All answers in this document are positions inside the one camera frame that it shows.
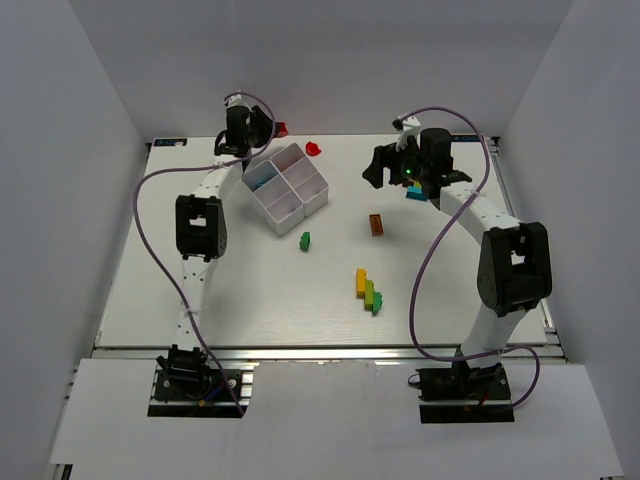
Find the yellow block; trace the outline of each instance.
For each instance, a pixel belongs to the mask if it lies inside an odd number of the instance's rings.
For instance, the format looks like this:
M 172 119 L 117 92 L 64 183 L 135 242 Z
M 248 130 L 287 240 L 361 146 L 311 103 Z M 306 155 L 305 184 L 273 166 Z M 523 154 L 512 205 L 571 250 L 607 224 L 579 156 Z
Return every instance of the yellow block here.
M 359 268 L 356 271 L 356 295 L 358 298 L 364 298 L 364 283 L 367 281 L 367 271 Z
M 364 308 L 373 309 L 373 282 L 371 280 L 364 282 Z

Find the compartment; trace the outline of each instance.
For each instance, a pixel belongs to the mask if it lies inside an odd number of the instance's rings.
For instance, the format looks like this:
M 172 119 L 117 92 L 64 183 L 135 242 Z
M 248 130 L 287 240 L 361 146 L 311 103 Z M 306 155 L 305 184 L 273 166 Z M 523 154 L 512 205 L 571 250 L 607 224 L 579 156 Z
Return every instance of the compartment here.
M 313 163 L 311 163 L 311 160 L 304 157 L 298 160 L 291 167 L 287 168 L 282 175 L 293 188 L 296 188 L 316 173 L 318 173 L 318 170 Z
M 296 194 L 304 204 L 304 216 L 308 217 L 329 200 L 329 185 L 322 175 L 314 176 L 295 189 Z
M 247 171 L 242 176 L 242 182 L 251 190 L 255 192 L 263 185 L 266 185 L 269 180 L 278 175 L 278 170 L 269 161 L 262 162 L 255 168 Z
M 302 185 L 296 188 L 296 193 L 300 196 L 303 202 L 307 203 L 313 200 L 314 197 L 328 190 L 329 185 L 322 178 L 322 175 L 316 173 L 311 178 L 307 179 Z
M 274 222 L 271 227 L 278 235 L 284 235 L 304 219 L 302 201 L 294 193 L 289 192 L 267 209 Z
M 271 157 L 271 162 L 280 172 L 284 172 L 303 158 L 306 158 L 306 155 L 300 146 L 297 143 L 292 143 L 273 155 Z
M 268 208 L 289 192 L 291 187 L 281 175 L 278 175 L 255 190 L 253 194 L 265 208 Z

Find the white table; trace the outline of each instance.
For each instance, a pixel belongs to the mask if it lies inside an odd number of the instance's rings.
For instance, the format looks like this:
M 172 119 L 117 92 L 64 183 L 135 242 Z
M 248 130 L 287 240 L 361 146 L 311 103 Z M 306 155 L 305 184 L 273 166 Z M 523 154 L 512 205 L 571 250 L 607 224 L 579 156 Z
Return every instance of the white table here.
M 292 142 L 319 144 L 314 164 L 329 183 L 329 203 L 283 237 L 249 206 L 236 185 L 224 204 L 229 246 L 213 279 L 210 305 L 201 313 L 207 341 L 218 347 L 402 346 L 409 345 L 408 303 L 422 259 L 448 217 L 432 205 L 404 198 L 405 189 L 374 190 L 361 173 L 377 145 L 395 135 L 290 136 L 268 154 Z M 454 143 L 456 168 L 476 182 L 484 160 L 478 143 Z M 190 138 L 184 147 L 152 148 L 147 173 L 167 167 L 213 163 L 213 139 Z M 204 173 L 156 177 L 142 190 L 140 214 L 160 257 L 176 275 L 174 203 L 189 194 Z M 504 200 L 491 173 L 487 196 Z M 382 216 L 384 235 L 372 237 L 369 214 Z M 311 249 L 299 250 L 304 231 Z M 441 244 L 424 276 L 417 304 L 417 332 L 429 345 L 459 344 L 480 305 L 475 279 L 479 246 L 460 226 Z M 365 268 L 382 292 L 376 317 L 355 297 L 355 272 Z M 104 313 L 97 345 L 165 347 L 175 342 L 178 296 L 144 250 L 132 225 Z M 544 343 L 541 313 L 530 312 L 512 343 Z

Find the red object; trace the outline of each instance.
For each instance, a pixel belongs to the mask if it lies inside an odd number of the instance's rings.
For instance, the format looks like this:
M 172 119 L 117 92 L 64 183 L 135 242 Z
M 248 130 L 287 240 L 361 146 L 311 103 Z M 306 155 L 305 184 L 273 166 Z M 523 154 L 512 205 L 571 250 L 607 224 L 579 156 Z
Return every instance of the red object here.
M 307 142 L 307 144 L 304 146 L 304 149 L 307 151 L 307 155 L 312 157 L 315 157 L 316 155 L 320 155 L 320 153 L 322 153 L 322 150 L 320 150 L 318 144 L 313 142 Z
M 282 138 L 282 137 L 286 137 L 287 135 L 289 135 L 289 130 L 287 130 L 287 125 L 284 122 L 278 122 L 276 123 L 277 125 L 277 130 L 278 133 L 276 133 L 276 138 Z

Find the orange block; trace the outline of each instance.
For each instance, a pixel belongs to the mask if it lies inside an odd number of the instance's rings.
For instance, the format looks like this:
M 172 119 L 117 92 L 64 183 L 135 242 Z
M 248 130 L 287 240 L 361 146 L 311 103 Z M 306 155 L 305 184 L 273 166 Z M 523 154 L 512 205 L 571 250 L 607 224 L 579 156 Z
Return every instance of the orange block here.
M 380 214 L 378 213 L 369 215 L 369 226 L 371 226 L 371 235 L 374 237 L 378 237 L 384 233 L 382 218 L 380 218 Z

